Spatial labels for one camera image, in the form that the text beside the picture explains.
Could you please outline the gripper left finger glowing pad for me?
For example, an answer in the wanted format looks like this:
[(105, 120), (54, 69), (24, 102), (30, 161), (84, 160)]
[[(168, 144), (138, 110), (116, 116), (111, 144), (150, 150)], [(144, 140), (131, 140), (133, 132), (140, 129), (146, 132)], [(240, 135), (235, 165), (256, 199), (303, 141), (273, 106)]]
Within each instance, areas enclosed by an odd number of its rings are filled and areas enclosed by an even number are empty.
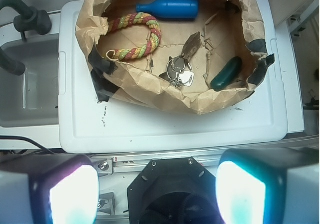
[(93, 224), (98, 172), (85, 155), (7, 155), (0, 158), (2, 224)]

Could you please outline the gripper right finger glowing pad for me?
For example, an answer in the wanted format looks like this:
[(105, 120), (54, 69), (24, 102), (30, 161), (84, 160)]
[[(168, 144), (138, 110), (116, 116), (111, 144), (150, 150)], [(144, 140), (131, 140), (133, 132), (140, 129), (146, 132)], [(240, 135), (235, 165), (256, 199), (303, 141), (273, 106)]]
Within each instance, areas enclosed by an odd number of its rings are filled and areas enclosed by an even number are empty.
[(215, 192), (226, 224), (318, 224), (320, 152), (228, 149), (217, 168)]

